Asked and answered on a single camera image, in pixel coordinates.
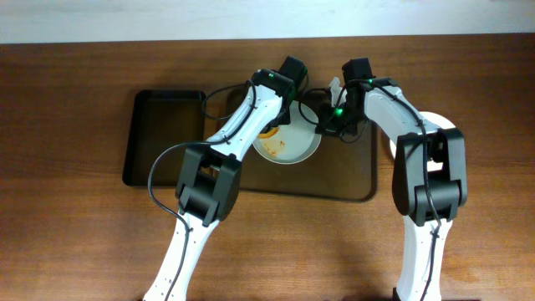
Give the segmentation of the orange green scrub sponge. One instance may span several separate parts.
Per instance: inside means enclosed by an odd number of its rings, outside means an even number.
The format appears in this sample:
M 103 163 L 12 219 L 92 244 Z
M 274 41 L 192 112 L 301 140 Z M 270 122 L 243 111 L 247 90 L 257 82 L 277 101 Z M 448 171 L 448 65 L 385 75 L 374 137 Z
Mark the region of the orange green scrub sponge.
M 260 133 L 257 138 L 258 139 L 268 139 L 274 135 L 276 135 L 279 131 L 279 128 L 278 127 L 275 127 L 275 128 L 272 128 L 270 129 L 268 132 L 266 133 Z

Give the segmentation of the white plate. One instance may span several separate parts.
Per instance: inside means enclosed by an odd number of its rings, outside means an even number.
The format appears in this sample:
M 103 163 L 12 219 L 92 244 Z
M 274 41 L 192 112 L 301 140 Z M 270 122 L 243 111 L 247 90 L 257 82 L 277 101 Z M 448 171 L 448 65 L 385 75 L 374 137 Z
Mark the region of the white plate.
M 318 122 L 318 116 L 307 105 L 293 102 L 290 106 L 291 123 L 280 125 L 275 134 L 268 138 L 257 138 L 253 142 L 256 152 L 276 164 L 292 165 L 309 158 L 319 147 L 321 135 L 316 126 L 307 122 L 304 116 Z

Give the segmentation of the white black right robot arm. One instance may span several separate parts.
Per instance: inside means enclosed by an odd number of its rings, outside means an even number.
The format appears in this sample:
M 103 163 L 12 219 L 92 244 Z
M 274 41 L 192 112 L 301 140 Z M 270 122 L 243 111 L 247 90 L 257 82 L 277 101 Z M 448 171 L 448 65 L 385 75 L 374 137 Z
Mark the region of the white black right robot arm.
M 394 300 L 441 299 L 440 275 L 452 222 L 466 203 L 466 148 L 462 132 L 428 120 L 391 78 L 373 75 L 367 58 L 342 67 L 344 82 L 330 90 L 316 132 L 359 137 L 375 123 L 395 143 L 392 196 L 404 221 L 404 252 Z

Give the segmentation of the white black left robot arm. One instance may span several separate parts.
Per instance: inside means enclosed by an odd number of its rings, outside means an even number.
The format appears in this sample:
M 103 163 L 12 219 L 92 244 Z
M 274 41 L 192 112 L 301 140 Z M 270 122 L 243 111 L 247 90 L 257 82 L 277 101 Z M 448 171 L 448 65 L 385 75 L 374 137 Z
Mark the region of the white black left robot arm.
M 158 205 L 176 219 L 176 226 L 145 300 L 186 299 L 208 238 L 237 200 L 244 156 L 259 134 L 288 124 L 289 106 L 307 75 L 304 62 L 293 56 L 279 69 L 259 69 L 244 84 L 241 104 L 216 134 L 171 146 L 156 158 L 161 162 L 177 149 L 185 151 L 176 183 L 177 207 Z

